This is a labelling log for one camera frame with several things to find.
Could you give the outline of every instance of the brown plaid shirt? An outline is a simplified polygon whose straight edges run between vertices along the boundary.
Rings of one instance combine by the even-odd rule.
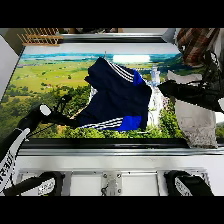
[[[203,55],[220,28],[181,28],[177,35],[177,46],[183,54],[184,64],[204,64]]]

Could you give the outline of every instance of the blue garment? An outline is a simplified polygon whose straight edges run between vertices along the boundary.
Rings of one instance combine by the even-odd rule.
[[[145,129],[151,88],[133,69],[98,58],[85,80],[98,92],[77,116],[80,127],[128,131]]]

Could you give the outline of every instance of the black border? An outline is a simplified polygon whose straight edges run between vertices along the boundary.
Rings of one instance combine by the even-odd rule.
[[[122,34],[68,34],[63,35],[63,43],[166,43],[161,35],[122,35]],[[8,85],[22,56],[23,47]],[[224,146],[224,138],[217,139],[219,147]],[[185,139],[29,139],[25,141],[21,149],[147,149],[147,148],[189,148]]]

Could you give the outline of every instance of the blue side panel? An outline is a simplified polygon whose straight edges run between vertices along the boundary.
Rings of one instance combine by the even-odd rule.
[[[137,130],[140,126],[141,121],[141,116],[126,116],[123,118],[121,126],[117,128],[116,131]]]
[[[133,69],[133,71],[134,71],[134,81],[133,81],[134,86],[137,86],[137,85],[143,83],[144,81],[143,81],[141,75],[135,69]]]

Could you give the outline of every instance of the wooden rack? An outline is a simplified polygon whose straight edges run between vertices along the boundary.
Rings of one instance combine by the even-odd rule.
[[[59,40],[63,36],[59,34],[58,28],[24,28],[25,34],[17,34],[23,46],[59,46]]]

